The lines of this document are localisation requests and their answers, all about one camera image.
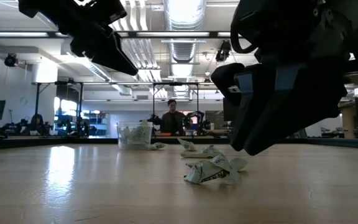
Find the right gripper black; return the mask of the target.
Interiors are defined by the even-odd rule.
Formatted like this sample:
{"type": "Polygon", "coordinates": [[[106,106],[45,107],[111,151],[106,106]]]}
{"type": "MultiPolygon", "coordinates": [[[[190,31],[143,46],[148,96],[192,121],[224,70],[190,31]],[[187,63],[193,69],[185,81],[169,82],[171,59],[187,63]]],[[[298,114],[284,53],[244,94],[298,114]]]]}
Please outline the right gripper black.
{"type": "MultiPolygon", "coordinates": [[[[342,55],[343,40],[358,29],[358,0],[240,1],[230,43],[260,63],[293,63],[342,55]]],[[[273,86],[254,92],[253,73],[235,75],[241,102],[231,146],[254,156],[277,141],[326,118],[339,116],[347,91],[342,60],[314,60],[279,68],[273,86]]]]}

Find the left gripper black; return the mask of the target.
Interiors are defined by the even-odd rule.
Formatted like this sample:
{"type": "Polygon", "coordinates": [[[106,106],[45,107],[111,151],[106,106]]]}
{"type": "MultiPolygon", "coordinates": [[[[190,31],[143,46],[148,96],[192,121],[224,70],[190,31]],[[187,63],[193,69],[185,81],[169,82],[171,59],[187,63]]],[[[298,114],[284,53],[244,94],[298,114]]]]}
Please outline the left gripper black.
{"type": "Polygon", "coordinates": [[[92,62],[134,76],[138,68],[121,47],[121,36],[110,28],[115,21],[115,2],[89,1],[79,5],[62,1],[63,19],[59,31],[73,38],[70,46],[74,54],[92,58],[92,62]]]}

